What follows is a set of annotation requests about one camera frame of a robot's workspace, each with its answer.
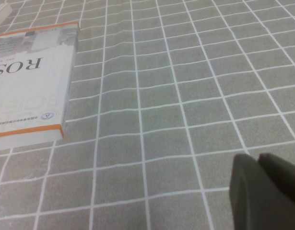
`gray tablecloth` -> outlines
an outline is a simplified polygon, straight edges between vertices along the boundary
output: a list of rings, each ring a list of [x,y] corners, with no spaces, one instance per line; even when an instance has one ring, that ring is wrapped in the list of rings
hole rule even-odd
[[[0,33],[81,33],[65,139],[0,151],[0,230],[232,230],[233,156],[295,163],[295,0],[10,2]]]

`white grid line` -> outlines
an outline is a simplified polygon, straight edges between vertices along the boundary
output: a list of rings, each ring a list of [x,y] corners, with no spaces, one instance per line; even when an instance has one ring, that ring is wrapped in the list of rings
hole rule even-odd
[[[207,201],[207,198],[206,198],[206,194],[203,191],[204,187],[203,187],[203,184],[202,184],[201,174],[200,174],[198,163],[197,163],[197,160],[196,160],[196,157],[195,157],[195,151],[194,151],[194,148],[193,148],[192,139],[191,139],[191,135],[190,135],[190,131],[189,131],[189,127],[188,127],[184,107],[182,105],[182,100],[181,100],[181,96],[180,96],[180,92],[179,92],[179,88],[178,88],[178,84],[177,84],[177,80],[176,80],[176,76],[175,76],[175,70],[174,70],[174,67],[173,67],[172,58],[171,58],[168,43],[167,43],[167,40],[166,40],[165,29],[164,29],[163,22],[162,22],[162,16],[161,16],[159,5],[158,5],[158,0],[155,0],[155,1],[156,1],[157,9],[158,9],[158,14],[159,14],[159,19],[160,19],[160,24],[161,24],[161,27],[162,27],[163,37],[165,39],[166,51],[167,51],[167,55],[168,55],[168,58],[169,58],[171,71],[172,71],[172,74],[173,74],[175,88],[176,88],[176,91],[177,91],[178,102],[179,102],[179,105],[180,105],[180,110],[181,110],[181,113],[182,113],[183,122],[184,122],[184,125],[185,125],[185,130],[186,130],[186,134],[187,134],[187,138],[188,138],[188,142],[189,142],[189,146],[190,146],[190,150],[191,150],[191,154],[192,154],[192,159],[193,159],[193,163],[194,163],[194,167],[195,167],[195,172],[196,172],[196,176],[197,176],[197,179],[198,179],[198,182],[199,182],[199,186],[202,189],[201,194],[202,194],[202,199],[203,199],[205,210],[206,210],[206,215],[207,215],[207,218],[208,218],[209,227],[210,227],[211,230],[214,230],[212,217],[211,217],[209,206],[208,206],[208,201]]]
[[[131,13],[131,26],[132,26],[134,66],[135,66],[135,76],[136,76],[136,90],[137,90],[137,100],[138,100],[138,115],[139,115],[139,126],[140,126],[140,143],[141,143],[141,155],[142,155],[142,175],[143,175],[143,187],[144,187],[144,198],[145,198],[146,226],[147,226],[147,230],[151,230],[151,217],[150,217],[150,210],[149,210],[146,167],[145,167],[145,150],[144,150],[143,124],[142,124],[142,115],[141,115],[139,77],[138,77],[137,54],[136,54],[136,44],[135,44],[135,36],[134,36],[134,21],[133,21],[133,11],[132,11],[132,1],[131,0],[130,0],[130,13]]]
[[[104,29],[104,50],[103,50],[103,61],[101,69],[101,80],[100,80],[100,90],[99,90],[99,100],[98,100],[98,114],[101,111],[101,99],[103,91],[103,82],[104,82],[104,71],[105,71],[105,58],[106,58],[106,29],[107,29],[107,12],[108,12],[108,0],[106,0],[106,17],[105,17],[105,29]],[[89,230],[93,230],[94,223],[94,208],[93,204],[95,203],[95,194],[96,194],[96,179],[97,179],[97,149],[98,149],[98,140],[99,140],[99,130],[100,130],[100,116],[97,117],[97,126],[96,126],[96,141],[94,147],[94,159],[93,159],[93,183],[92,183],[92,195],[91,195],[91,208],[90,208],[90,219],[89,219]]]
[[[44,3],[45,3],[45,0],[43,0],[43,3],[41,4],[40,9],[38,10],[38,12],[37,12],[37,14],[36,14],[34,20],[32,21],[32,23],[31,23],[30,26],[29,26],[29,29],[31,29],[33,23],[36,21],[36,19],[37,19],[39,13],[41,12],[41,8],[42,8],[42,6],[44,5]]]
[[[217,191],[227,191],[228,187],[220,187],[220,188],[210,188],[210,189],[204,189],[204,192],[210,193],[210,192],[217,192]],[[189,194],[189,193],[200,193],[202,192],[201,189],[192,189],[192,190],[182,190],[182,191],[176,191],[176,192],[168,192],[168,193],[162,193],[157,194],[148,197],[149,200],[155,199],[155,198],[161,198],[164,196],[174,196],[174,195],[183,195],[183,194]],[[103,203],[103,204],[97,204],[92,206],[81,206],[81,207],[73,207],[73,208],[66,208],[66,209],[58,209],[58,210],[52,210],[52,211],[45,211],[41,212],[40,215],[48,215],[48,214],[57,214],[57,213],[65,213],[65,212],[71,212],[71,211],[79,211],[79,210],[85,210],[85,209],[91,209],[91,208],[98,208],[98,207],[108,207],[108,206],[115,206],[115,205],[121,205],[121,204],[131,204],[134,202],[144,201],[145,198],[137,198],[137,199],[131,199],[131,200],[121,200],[111,203]],[[6,217],[1,217],[0,220],[6,220],[6,219],[17,219],[17,218],[25,218],[25,217],[34,217],[36,216],[36,213],[29,213],[29,214],[19,214],[19,215],[11,215]]]
[[[3,178],[4,170],[5,170],[8,162],[9,162],[9,159],[11,157],[12,151],[13,151],[13,149],[10,149],[10,152],[9,152],[9,154],[7,154],[7,158],[5,159],[5,162],[4,162],[3,166],[2,166],[2,169],[1,169],[1,172],[0,172],[0,183],[1,183],[2,178]]]
[[[53,157],[53,152],[55,150],[55,145],[56,145],[56,142],[54,141],[54,143],[53,143],[53,145],[51,147],[51,152],[50,152],[49,159],[48,159],[47,171],[46,171],[46,173],[44,175],[44,179],[43,179],[43,183],[42,183],[41,195],[40,195],[40,200],[39,200],[39,203],[38,203],[38,206],[37,206],[37,211],[36,211],[33,230],[36,230],[37,226],[38,226],[38,219],[39,219],[39,216],[40,216],[41,207],[42,207],[43,200],[44,200],[45,187],[46,187],[48,174],[49,174],[49,171],[50,171],[50,165],[51,165],[51,161],[52,161],[52,157]]]

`white book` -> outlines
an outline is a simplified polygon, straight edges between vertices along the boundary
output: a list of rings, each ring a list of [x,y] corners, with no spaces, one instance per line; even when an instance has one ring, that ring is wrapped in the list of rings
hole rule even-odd
[[[0,24],[12,13],[11,5],[8,3],[0,4]]]
[[[0,35],[0,150],[63,138],[78,23]]]

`orange book edge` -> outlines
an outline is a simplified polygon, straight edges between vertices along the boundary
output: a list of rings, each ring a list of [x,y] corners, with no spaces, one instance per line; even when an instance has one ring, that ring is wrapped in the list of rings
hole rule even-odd
[[[47,26],[36,27],[36,28],[32,28],[32,29],[26,29],[26,30],[19,30],[19,31],[9,32],[9,33],[6,33],[6,34],[0,34],[0,37],[1,36],[6,36],[6,35],[18,34],[18,33],[25,33],[25,32],[29,32],[29,31],[35,31],[35,30],[45,30],[45,29],[54,28],[54,27],[60,27],[60,26],[66,26],[66,25],[74,25],[74,24],[77,24],[78,27],[79,27],[79,23],[78,22],[61,23],[61,24],[56,24],[56,25],[47,25]]]
[[[6,35],[18,34],[18,33],[25,33],[25,32],[29,32],[29,31],[35,31],[35,30],[44,30],[44,29],[48,29],[48,28],[54,28],[54,27],[60,27],[60,26],[66,26],[66,25],[73,25],[73,24],[76,24],[79,27],[78,22],[61,23],[61,24],[56,24],[56,25],[41,26],[41,27],[36,27],[36,28],[32,28],[32,29],[14,31],[14,32],[6,33],[6,34],[0,34],[0,37],[1,36],[6,36]],[[24,134],[24,133],[34,133],[34,132],[41,132],[41,131],[48,131],[48,130],[55,130],[55,129],[59,129],[62,136],[64,136],[62,126],[57,124],[57,125],[38,126],[38,127],[33,127],[33,128],[23,128],[23,129],[8,131],[8,132],[2,132],[2,133],[0,133],[0,138],[5,137],[5,136],[10,136],[10,135],[17,135],[17,134]]]
[[[48,131],[48,130],[55,130],[55,129],[59,129],[62,134],[62,137],[64,136],[62,126],[60,124],[57,124],[57,125],[49,125],[49,126],[38,126],[33,128],[23,128],[23,129],[3,132],[3,133],[0,133],[0,138],[5,136],[10,136],[10,135],[34,133],[34,132],[41,132],[41,131]]]

